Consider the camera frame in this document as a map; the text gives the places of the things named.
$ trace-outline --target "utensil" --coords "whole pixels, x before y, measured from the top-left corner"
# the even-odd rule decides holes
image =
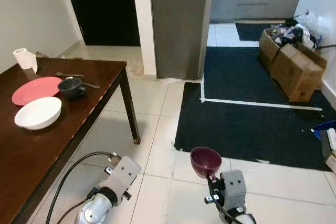
[[[79,78],[83,78],[84,74],[76,74],[76,73],[62,73],[62,72],[57,72],[56,74],[54,74],[54,76],[73,76],[73,77],[79,77]]]
[[[61,113],[62,102],[56,97],[43,97],[22,107],[15,115],[17,126],[40,130],[54,123]]]
[[[197,147],[190,154],[191,165],[201,178],[213,177],[222,164],[219,153],[213,149]]]
[[[62,82],[58,77],[42,77],[30,81],[18,88],[12,95],[16,105],[26,105],[42,97],[52,97],[59,92],[57,85]]]
[[[58,85],[58,89],[69,100],[75,100],[85,94],[85,88],[79,78],[65,79]]]
[[[69,77],[67,77],[65,79],[68,80],[68,79],[72,79],[72,78],[73,78],[72,76],[69,76]],[[100,86],[98,86],[98,85],[93,85],[93,84],[89,84],[89,83],[86,83],[86,82],[82,82],[82,84],[86,85],[86,86],[89,86],[89,87],[92,87],[92,88],[95,88],[95,89],[99,89],[100,88]]]

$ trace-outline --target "pink plate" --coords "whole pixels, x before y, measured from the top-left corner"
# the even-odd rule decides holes
[[[57,77],[43,77],[30,81],[18,88],[12,95],[16,105],[26,105],[42,97],[53,97],[58,93],[58,85],[62,80]]]

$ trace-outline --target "stainless steel refrigerator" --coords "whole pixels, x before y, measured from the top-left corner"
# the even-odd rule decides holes
[[[152,0],[158,78],[203,75],[212,0]]]

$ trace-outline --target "wooden table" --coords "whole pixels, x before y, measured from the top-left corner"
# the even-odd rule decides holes
[[[134,143],[140,143],[125,67],[126,62],[119,61],[38,58],[38,75],[18,65],[0,74],[1,224],[26,223],[118,85]],[[62,100],[61,115],[45,129],[17,127],[14,117],[21,107],[11,101],[14,91],[30,80],[56,72],[84,74],[84,82],[100,85],[100,89],[86,87],[86,95],[76,101],[57,94]]]

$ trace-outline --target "toilet paper roll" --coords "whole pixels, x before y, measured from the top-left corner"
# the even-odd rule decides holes
[[[22,69],[32,68],[36,73],[37,71],[37,61],[36,55],[27,51],[26,48],[19,48],[13,52],[13,55],[16,58],[17,63],[19,63]]]

